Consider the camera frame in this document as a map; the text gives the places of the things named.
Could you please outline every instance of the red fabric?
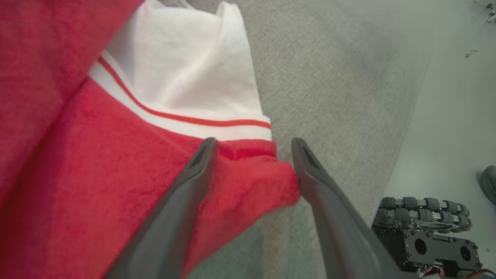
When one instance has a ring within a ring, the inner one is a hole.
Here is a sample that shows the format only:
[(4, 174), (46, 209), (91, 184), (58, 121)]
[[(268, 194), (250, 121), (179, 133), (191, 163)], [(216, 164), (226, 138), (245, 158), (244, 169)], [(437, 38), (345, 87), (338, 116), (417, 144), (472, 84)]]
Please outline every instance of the red fabric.
[[(200, 145), (86, 77), (138, 4), (0, 1), (0, 278), (101, 277)], [(298, 198), (273, 142), (219, 143), (184, 274)]]

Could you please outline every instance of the gray carpet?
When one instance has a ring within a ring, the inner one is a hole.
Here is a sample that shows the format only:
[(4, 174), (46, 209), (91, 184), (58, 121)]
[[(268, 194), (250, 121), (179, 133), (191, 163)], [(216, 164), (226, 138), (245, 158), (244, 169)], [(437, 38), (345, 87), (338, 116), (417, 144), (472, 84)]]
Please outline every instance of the gray carpet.
[[(304, 138), (371, 224), (433, 45), (427, 0), (235, 1), (281, 160)], [(214, 13), (218, 0), (190, 0)], [(267, 214), (188, 278), (322, 278), (311, 209)]]

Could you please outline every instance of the clothing tag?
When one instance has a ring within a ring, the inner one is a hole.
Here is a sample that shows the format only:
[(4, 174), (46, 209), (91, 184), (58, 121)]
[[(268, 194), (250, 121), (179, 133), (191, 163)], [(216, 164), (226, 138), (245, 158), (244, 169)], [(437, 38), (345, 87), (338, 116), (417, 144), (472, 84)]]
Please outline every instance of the clothing tag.
[(171, 7), (171, 8), (185, 8), (185, 9), (192, 9), (194, 8), (186, 2), (186, 0), (160, 0), (162, 4), (166, 7)]

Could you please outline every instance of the red stripe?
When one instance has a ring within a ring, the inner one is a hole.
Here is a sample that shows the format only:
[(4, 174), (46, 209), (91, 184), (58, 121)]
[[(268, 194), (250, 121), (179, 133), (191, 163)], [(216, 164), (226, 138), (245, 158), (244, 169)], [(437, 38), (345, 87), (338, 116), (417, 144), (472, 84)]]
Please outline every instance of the red stripe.
[(175, 114), (170, 114), (170, 113), (165, 113), (165, 112), (160, 112), (160, 111), (155, 111), (152, 110), (146, 106), (144, 106), (142, 103), (140, 103), (128, 90), (128, 88), (124, 85), (123, 81), (121, 78), (117, 75), (116, 71), (110, 66), (110, 64), (103, 59), (103, 57), (98, 58), (98, 62), (102, 64), (102, 66), (112, 75), (114, 80), (117, 82), (117, 84), (124, 90), (124, 92), (128, 95), (131, 100), (138, 105), (141, 109), (144, 111), (164, 117), (164, 118), (169, 118), (177, 121), (182, 121), (182, 122), (188, 122), (188, 123), (193, 123), (193, 124), (199, 124), (199, 125), (206, 125), (206, 126), (214, 126), (214, 127), (229, 127), (229, 126), (260, 126), (264, 127), (267, 129), (270, 129), (270, 124), (264, 121), (259, 121), (259, 120), (253, 120), (253, 119), (237, 119), (237, 120), (226, 120), (226, 121), (218, 121), (218, 120), (207, 120), (207, 119), (200, 119), (200, 118), (194, 118), (194, 117), (186, 117), (186, 116), (180, 116), (180, 115), (175, 115)]

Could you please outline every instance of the floor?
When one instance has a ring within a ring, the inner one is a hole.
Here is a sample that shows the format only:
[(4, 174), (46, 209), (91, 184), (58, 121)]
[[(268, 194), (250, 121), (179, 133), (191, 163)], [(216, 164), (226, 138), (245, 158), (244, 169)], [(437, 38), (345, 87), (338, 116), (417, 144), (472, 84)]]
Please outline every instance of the floor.
[[(435, 1), (431, 61), (385, 196), (452, 200), (470, 210), (484, 268), (496, 271), (496, 206), (477, 176), (496, 165), (496, 24), (489, 0)], [(478, 54), (470, 58), (470, 50)]]

